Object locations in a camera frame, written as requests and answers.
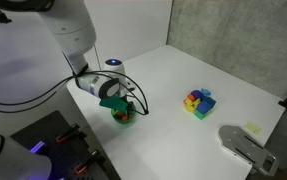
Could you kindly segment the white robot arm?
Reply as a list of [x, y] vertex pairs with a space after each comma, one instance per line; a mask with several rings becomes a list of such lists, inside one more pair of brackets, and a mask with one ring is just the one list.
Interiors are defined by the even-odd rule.
[[[36, 12], [46, 23], [66, 58], [79, 89], [100, 99], [128, 92], [121, 61], [109, 60], [104, 78], [94, 74], [84, 54], [96, 43], [96, 32], [84, 0], [0, 0], [0, 9]], [[0, 134], [0, 180], [48, 180], [51, 160]]]

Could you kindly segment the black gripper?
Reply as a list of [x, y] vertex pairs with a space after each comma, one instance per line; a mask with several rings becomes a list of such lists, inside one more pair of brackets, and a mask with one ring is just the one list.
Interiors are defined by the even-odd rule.
[[122, 100], [127, 104], [126, 111], [128, 115], [133, 115], [135, 113], [136, 107], [133, 101], [129, 101], [126, 96], [122, 97]]

